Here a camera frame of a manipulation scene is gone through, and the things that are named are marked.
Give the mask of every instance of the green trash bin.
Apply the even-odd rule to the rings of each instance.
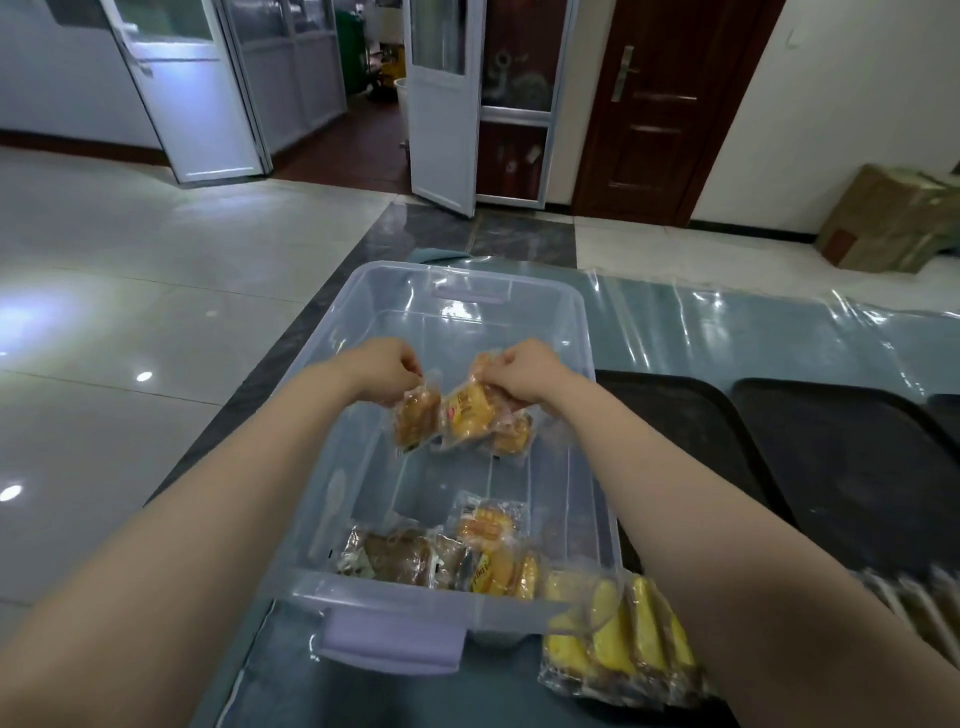
[[[367,40],[363,18],[354,12],[337,11],[337,40],[340,43],[340,67],[344,71],[347,96],[362,93],[370,83]]]

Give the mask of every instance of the floor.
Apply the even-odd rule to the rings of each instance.
[[[274,178],[410,194],[400,106],[348,98],[348,113],[274,160]]]
[[[801,244],[0,148],[0,643],[269,396],[344,281],[414,248],[960,314],[960,259],[836,271]]]

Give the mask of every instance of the red floor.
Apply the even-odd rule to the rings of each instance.
[[[375,103],[361,94],[348,99],[348,108],[325,129],[274,157],[273,176],[410,194],[399,104]]]

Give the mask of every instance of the wall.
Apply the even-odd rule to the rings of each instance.
[[[580,155],[587,138],[593,93],[607,49],[616,0],[580,0],[573,32],[566,45],[553,163],[546,201],[569,205],[577,183]]]
[[[693,217],[816,232],[865,162],[950,171],[958,28],[956,0],[787,0]]]
[[[109,31],[62,27],[42,0],[0,0],[0,129],[160,149]]]

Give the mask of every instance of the cardboard box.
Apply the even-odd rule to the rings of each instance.
[[[917,273],[951,247],[960,177],[864,166],[820,231],[816,247],[838,268]]]

